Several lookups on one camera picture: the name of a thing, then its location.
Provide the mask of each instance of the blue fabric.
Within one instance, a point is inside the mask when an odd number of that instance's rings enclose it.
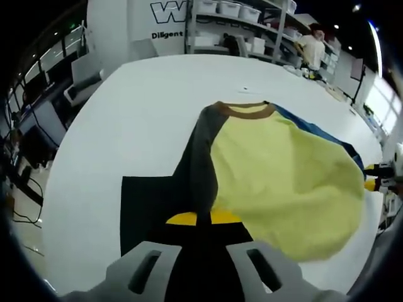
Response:
[[[344,142],[338,140],[336,137],[331,136],[330,134],[328,134],[327,132],[323,131],[322,129],[320,129],[315,124],[308,123],[308,122],[304,121],[303,119],[299,118],[298,116],[293,115],[288,110],[286,110],[286,109],[284,109],[284,108],[282,108],[282,107],[280,107],[278,105],[275,105],[275,104],[272,104],[272,105],[274,105],[276,107],[276,110],[277,110],[277,112],[279,112],[279,114],[281,114],[285,118],[288,118],[289,120],[291,120],[301,130],[305,130],[306,132],[315,134],[318,137],[322,137],[322,138],[324,138],[326,140],[330,140],[331,142],[334,142],[334,143],[336,143],[338,145],[342,145],[344,147],[344,149],[347,151],[348,155],[351,156],[351,158],[356,162],[358,167],[360,167],[360,169],[364,173],[364,165],[363,165],[363,162],[361,160],[361,157],[360,157],[360,155],[357,153],[357,151],[354,149],[354,147],[352,145],[350,145],[349,143],[344,143]]]

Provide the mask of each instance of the brown collar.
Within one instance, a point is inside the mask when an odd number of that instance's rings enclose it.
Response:
[[[240,107],[240,108],[250,108],[250,107],[258,107],[262,105],[267,105],[264,109],[257,112],[252,113],[243,113],[237,112],[232,110],[230,107]],[[254,104],[230,104],[230,103],[223,103],[218,101],[214,104],[215,107],[223,114],[228,116],[235,116],[236,118],[244,118],[247,120],[258,120],[260,118],[268,118],[271,116],[273,112],[276,111],[276,108],[270,104],[269,102],[262,102],[262,103],[254,103]]]

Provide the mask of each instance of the floor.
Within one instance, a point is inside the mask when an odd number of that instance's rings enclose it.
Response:
[[[22,160],[21,163],[21,171],[27,165],[27,161],[25,159]],[[46,183],[49,177],[49,169],[38,169],[33,170],[31,173],[31,178],[34,179],[39,185],[42,187],[43,193],[45,193]],[[29,181],[28,185],[39,195],[41,195],[41,190],[37,184],[33,181]],[[28,196],[26,196],[23,192],[14,186],[13,189],[13,197],[15,200],[14,211],[20,215],[27,216],[32,221],[36,221],[38,218],[38,214],[40,212],[40,206],[34,203]],[[27,221],[26,218],[22,218],[14,214],[14,220],[18,221]],[[43,242],[42,242],[42,220],[36,223],[34,226],[32,223],[18,223],[14,222],[14,230],[20,240],[21,249],[25,253],[27,259],[31,262],[33,268],[36,272],[42,277],[46,279],[46,262],[43,252]]]

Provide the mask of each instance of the dark gray sleeve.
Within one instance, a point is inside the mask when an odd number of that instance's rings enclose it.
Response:
[[[227,118],[211,105],[203,109],[195,126],[191,149],[190,189],[198,217],[209,214],[217,195],[218,183],[210,150]]]

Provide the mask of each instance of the person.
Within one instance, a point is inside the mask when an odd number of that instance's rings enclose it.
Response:
[[[325,54],[325,45],[323,39],[325,33],[319,24],[310,26],[311,34],[303,36],[299,41],[294,43],[298,53],[301,54],[303,63],[301,67],[308,67],[312,70],[319,70],[321,60]]]

